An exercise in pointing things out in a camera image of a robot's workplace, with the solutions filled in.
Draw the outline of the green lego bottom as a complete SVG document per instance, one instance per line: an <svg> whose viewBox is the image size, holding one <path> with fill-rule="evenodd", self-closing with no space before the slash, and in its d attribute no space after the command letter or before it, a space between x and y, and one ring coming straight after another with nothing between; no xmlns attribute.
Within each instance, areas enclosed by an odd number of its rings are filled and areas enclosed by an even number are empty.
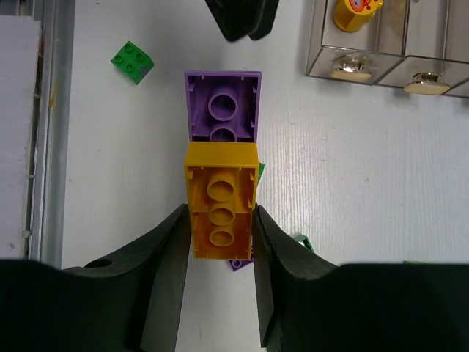
<svg viewBox="0 0 469 352"><path fill-rule="evenodd" d="M154 67L152 59L131 41L123 45L111 59L111 63L136 85Z"/></svg>

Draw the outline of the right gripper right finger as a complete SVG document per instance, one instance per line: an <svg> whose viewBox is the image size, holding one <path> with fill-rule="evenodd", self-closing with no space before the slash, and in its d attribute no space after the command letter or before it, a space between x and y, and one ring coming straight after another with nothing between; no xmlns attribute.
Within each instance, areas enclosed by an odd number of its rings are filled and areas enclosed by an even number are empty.
<svg viewBox="0 0 469 352"><path fill-rule="evenodd" d="M283 348L284 325L291 321L284 315L299 318L299 309L292 305L306 296L301 290L336 266L286 234L261 205L254 210L252 235L261 346Z"/></svg>

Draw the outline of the yellow rounded lego piece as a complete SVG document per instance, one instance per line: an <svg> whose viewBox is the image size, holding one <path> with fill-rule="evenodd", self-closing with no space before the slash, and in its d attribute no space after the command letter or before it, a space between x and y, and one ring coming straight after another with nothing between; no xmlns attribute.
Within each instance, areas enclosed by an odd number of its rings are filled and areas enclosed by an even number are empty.
<svg viewBox="0 0 469 352"><path fill-rule="evenodd" d="M383 0L339 0L333 11L334 23L344 32L357 32L383 5Z"/></svg>

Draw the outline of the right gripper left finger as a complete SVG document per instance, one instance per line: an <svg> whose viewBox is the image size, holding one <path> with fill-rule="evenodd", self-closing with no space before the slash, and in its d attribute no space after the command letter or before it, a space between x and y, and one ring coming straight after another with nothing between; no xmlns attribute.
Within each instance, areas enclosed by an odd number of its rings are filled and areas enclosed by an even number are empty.
<svg viewBox="0 0 469 352"><path fill-rule="evenodd" d="M74 296L63 351L174 351L190 247L188 206L84 267L65 269Z"/></svg>

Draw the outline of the purple long lego brick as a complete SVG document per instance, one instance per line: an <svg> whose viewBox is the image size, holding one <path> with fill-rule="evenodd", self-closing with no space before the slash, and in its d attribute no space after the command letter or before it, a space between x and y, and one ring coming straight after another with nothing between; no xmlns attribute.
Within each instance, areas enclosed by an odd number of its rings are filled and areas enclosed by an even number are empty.
<svg viewBox="0 0 469 352"><path fill-rule="evenodd" d="M254 262L253 259L250 260L229 260L229 266L233 272L239 271L242 268L245 268L247 265L250 265Z"/></svg>

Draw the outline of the green lego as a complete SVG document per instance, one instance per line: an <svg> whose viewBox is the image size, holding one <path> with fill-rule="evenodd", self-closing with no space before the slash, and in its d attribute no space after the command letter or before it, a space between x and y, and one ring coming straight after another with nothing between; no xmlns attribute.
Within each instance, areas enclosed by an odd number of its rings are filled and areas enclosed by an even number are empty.
<svg viewBox="0 0 469 352"><path fill-rule="evenodd" d="M311 253L314 253L314 248L311 245L309 238L305 235L297 235L294 237L295 241L297 241L301 246L308 249Z"/></svg>
<svg viewBox="0 0 469 352"><path fill-rule="evenodd" d="M256 169L256 171L257 171L257 181L256 181L256 187L255 187L255 194L258 193L259 182L262 179L262 175L263 175L264 170L265 170L265 165L262 162L259 162L258 166L257 166L257 169Z"/></svg>
<svg viewBox="0 0 469 352"><path fill-rule="evenodd" d="M111 63L136 85L154 67L152 59L131 41L123 45L111 59Z"/></svg>

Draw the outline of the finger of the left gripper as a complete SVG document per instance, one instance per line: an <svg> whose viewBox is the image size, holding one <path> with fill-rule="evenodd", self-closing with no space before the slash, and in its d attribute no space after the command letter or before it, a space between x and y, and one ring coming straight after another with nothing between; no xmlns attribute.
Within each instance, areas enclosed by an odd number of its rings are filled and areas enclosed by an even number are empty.
<svg viewBox="0 0 469 352"><path fill-rule="evenodd" d="M251 40L260 40L273 28L279 0L260 0L256 2L254 24L248 33Z"/></svg>
<svg viewBox="0 0 469 352"><path fill-rule="evenodd" d="M241 0L206 0L221 34L228 42L235 42L244 37L259 40L264 37L263 17L267 1Z"/></svg>

